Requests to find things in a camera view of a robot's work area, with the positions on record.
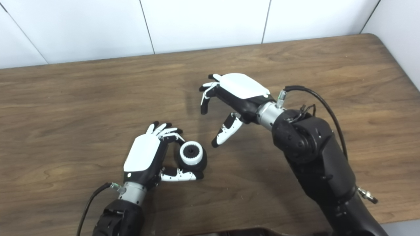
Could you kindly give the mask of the white and black right hand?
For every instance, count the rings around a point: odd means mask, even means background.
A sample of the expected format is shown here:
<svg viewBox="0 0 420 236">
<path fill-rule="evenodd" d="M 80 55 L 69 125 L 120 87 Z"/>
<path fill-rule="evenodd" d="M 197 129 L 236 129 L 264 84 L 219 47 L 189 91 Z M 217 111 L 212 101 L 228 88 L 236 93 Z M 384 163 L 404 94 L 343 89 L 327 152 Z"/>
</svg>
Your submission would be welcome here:
<svg viewBox="0 0 420 236">
<path fill-rule="evenodd" d="M 234 109 L 212 140 L 212 146 L 217 148 L 243 124 L 259 124 L 258 110 L 266 103 L 273 103 L 274 98 L 267 88 L 242 73 L 210 74 L 208 78 L 212 82 L 205 83 L 199 88 L 199 91 L 203 93 L 200 103 L 201 114 L 208 113 L 208 104 L 213 97 Z"/>
</svg>

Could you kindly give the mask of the white and black left hand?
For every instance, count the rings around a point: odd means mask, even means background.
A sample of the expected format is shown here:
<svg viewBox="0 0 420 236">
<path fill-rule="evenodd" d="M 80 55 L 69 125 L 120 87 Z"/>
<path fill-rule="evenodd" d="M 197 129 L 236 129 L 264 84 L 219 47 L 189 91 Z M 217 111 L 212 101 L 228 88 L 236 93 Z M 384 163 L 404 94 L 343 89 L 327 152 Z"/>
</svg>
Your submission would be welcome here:
<svg viewBox="0 0 420 236">
<path fill-rule="evenodd" d="M 196 141 L 186 141 L 183 131 L 171 123 L 158 121 L 149 125 L 146 132 L 137 136 L 123 165 L 123 183 L 137 184 L 147 190 L 161 181 L 195 181 L 204 178 L 208 164 L 207 152 Z M 171 143 L 175 150 L 177 167 L 165 167 L 164 160 Z"/>
</svg>

